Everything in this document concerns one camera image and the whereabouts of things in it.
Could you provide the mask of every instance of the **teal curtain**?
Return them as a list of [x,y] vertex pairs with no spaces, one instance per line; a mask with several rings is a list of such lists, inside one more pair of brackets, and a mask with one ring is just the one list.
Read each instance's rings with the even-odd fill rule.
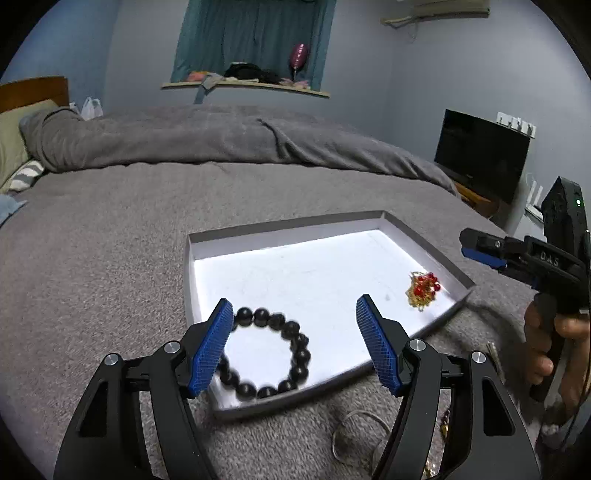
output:
[[189,0],[171,82],[193,70],[223,75],[233,61],[291,77],[289,56],[305,43],[308,62],[297,80],[320,90],[336,0]]

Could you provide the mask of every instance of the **striped pillow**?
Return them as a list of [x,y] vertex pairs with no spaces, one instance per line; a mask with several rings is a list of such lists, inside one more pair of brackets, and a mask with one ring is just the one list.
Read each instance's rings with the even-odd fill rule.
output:
[[35,181],[43,175],[45,168],[37,160],[31,160],[19,168],[4,184],[9,192],[22,192],[32,187]]

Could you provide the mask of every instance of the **blue gripper pad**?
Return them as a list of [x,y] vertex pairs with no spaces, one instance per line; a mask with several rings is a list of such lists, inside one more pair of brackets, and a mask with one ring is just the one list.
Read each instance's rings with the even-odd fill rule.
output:
[[477,262],[483,263],[488,265],[491,268],[498,270],[499,268],[503,268],[507,266],[507,261],[503,260],[502,258],[493,257],[492,255],[487,255],[473,248],[462,248],[462,255],[466,258],[470,258],[472,260],[476,260]]
[[379,312],[374,312],[367,300],[361,297],[357,300],[356,314],[357,325],[374,363],[375,371],[378,373],[379,381],[390,390],[392,395],[396,395],[397,390],[402,386],[398,377],[398,359],[379,325],[376,316]]
[[207,321],[210,324],[209,328],[193,357],[189,390],[195,396],[205,390],[212,381],[234,323],[232,304],[227,300],[224,300],[222,305],[218,304],[214,314],[215,317],[209,317]]

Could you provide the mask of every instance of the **finger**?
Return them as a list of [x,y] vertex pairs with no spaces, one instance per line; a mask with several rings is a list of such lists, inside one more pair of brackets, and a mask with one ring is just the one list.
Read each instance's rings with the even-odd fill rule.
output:
[[542,324],[542,319],[534,303],[530,303],[524,315],[525,324],[534,328],[539,328]]
[[552,339],[545,331],[525,325],[524,332],[525,341],[530,349],[546,353],[552,347]]
[[552,374],[554,364],[547,356],[530,350],[527,359],[527,372],[530,375],[539,375],[547,377]]
[[536,374],[527,374],[525,379],[530,385],[539,385],[544,381],[544,377],[541,377]]
[[557,315],[554,319],[554,328],[564,338],[572,340],[589,338],[589,319],[587,317],[576,318]]

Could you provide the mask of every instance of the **wooden headboard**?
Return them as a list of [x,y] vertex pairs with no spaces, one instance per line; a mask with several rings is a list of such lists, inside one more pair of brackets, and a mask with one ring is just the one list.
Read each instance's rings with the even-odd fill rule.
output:
[[0,113],[47,99],[58,106],[70,105],[65,77],[39,77],[0,85]]

